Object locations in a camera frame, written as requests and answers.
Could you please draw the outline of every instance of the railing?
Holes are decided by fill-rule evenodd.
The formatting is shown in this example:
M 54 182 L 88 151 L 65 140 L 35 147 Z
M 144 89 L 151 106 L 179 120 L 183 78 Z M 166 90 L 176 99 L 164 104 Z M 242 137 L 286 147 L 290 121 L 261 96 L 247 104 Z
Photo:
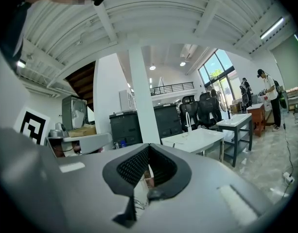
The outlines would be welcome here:
M 150 89 L 150 93 L 151 93 L 151 96 L 156 96 L 160 94 L 176 92 L 176 91 L 185 91 L 185 90 L 191 90 L 191 89 L 194 89 L 193 82 L 187 82 L 187 83 L 177 83 L 177 84 L 171 84 L 166 86 L 153 87 Z

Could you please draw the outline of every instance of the cap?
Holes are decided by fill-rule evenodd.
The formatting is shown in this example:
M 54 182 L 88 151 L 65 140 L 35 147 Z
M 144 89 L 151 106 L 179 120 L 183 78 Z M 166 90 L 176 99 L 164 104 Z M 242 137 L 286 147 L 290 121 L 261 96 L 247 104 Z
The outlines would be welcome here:
M 261 74 L 264 73 L 264 71 L 262 69 L 258 70 L 258 75 L 261 76 Z

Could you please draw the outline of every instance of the tree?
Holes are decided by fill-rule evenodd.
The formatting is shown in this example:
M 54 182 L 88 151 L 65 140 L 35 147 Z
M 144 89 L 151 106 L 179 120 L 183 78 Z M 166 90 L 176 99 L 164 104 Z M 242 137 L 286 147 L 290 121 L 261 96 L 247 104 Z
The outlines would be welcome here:
M 210 76 L 211 79 L 213 79 L 213 78 L 217 77 L 221 73 L 222 73 L 222 70 L 221 69 L 216 69 L 215 71 L 210 72 L 209 73 L 209 76 Z

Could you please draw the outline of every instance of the floor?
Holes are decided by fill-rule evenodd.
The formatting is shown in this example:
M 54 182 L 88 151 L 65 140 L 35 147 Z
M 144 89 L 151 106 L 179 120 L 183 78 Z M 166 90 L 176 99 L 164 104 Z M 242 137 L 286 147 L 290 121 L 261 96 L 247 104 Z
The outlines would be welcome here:
M 253 136 L 252 151 L 247 149 L 237 157 L 236 166 L 231 166 L 231 160 L 225 159 L 224 164 L 234 170 L 244 179 L 255 184 L 273 203 L 281 200 L 285 193 L 287 197 L 297 186 L 298 182 L 298 113 L 284 114 L 286 139 L 289 142 L 291 161 L 294 166 L 295 183 L 287 188 L 282 176 L 284 172 L 291 173 L 289 152 L 285 139 L 283 125 L 278 132 L 266 127 L 261 137 Z M 219 160 L 219 151 L 212 151 L 207 157 Z

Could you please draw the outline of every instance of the pillar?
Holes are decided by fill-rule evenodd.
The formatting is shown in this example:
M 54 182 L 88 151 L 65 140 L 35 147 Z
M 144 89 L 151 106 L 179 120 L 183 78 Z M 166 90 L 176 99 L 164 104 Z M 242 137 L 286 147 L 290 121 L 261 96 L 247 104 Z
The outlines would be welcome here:
M 139 43 L 132 44 L 129 48 L 129 61 L 143 143 L 160 144 L 148 77 Z

